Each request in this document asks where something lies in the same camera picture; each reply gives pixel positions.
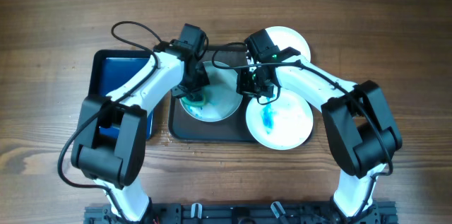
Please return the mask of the white plate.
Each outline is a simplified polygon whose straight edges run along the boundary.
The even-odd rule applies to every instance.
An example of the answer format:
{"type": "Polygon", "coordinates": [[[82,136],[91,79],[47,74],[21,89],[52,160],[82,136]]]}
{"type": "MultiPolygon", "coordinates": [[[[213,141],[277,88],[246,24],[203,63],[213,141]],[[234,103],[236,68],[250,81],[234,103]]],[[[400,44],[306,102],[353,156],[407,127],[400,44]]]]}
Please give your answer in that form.
{"type": "Polygon", "coordinates": [[[263,146],[289,150],[302,145],[311,135],[314,116],[309,103],[298,94],[280,90],[277,99],[253,99],[246,108],[246,125],[263,146]]]}
{"type": "Polygon", "coordinates": [[[287,58],[283,60],[283,62],[294,62],[302,57],[304,57],[307,61],[311,61],[311,51],[308,43],[297,31],[284,26],[273,26],[266,28],[266,32],[268,33],[273,44],[278,46],[280,50],[292,47],[300,52],[300,55],[287,58]]]}
{"type": "Polygon", "coordinates": [[[182,98],[183,109],[202,122],[219,122],[234,114],[242,102],[242,95],[236,92],[237,72],[218,69],[211,61],[203,62],[210,84],[203,87],[203,102],[193,103],[182,98]]]}

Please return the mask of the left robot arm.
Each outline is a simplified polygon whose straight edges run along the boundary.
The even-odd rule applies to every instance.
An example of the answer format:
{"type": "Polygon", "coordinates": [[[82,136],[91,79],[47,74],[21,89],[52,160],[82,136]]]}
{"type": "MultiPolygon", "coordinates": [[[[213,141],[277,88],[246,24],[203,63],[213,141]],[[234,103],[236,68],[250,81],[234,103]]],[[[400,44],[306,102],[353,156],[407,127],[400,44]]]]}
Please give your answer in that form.
{"type": "Polygon", "coordinates": [[[77,129],[64,147],[72,150],[72,166],[93,181],[89,187],[104,191],[120,223],[155,221],[138,177],[148,117],[168,92],[200,105],[206,101],[202,88],[209,80],[199,61],[208,44],[202,29],[186,24],[177,39],[144,47],[150,58],[126,83],[82,103],[77,129]]]}

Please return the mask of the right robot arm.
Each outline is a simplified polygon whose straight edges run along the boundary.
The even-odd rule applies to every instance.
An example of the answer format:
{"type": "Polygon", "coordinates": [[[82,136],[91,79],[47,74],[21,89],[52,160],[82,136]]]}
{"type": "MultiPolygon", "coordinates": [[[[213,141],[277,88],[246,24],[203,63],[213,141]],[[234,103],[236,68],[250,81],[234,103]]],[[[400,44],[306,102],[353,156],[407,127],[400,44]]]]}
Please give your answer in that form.
{"type": "Polygon", "coordinates": [[[328,146],[340,168],[332,204],[356,223],[374,212],[377,179],[393,173],[402,136],[381,88],[373,81],[340,79],[312,64],[307,41],[283,26],[244,41],[247,63],[238,68],[237,91],[250,97],[246,125],[261,144],[278,150],[306,141],[321,113],[328,146]]]}

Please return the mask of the green and yellow sponge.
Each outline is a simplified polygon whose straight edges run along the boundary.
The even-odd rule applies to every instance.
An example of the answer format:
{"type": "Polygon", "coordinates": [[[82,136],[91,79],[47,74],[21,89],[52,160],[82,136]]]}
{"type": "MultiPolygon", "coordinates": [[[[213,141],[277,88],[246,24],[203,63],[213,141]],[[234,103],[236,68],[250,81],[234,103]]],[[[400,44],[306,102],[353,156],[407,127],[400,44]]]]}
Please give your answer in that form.
{"type": "Polygon", "coordinates": [[[202,107],[206,104],[206,97],[203,93],[194,93],[182,97],[181,102],[191,107],[202,107]]]}

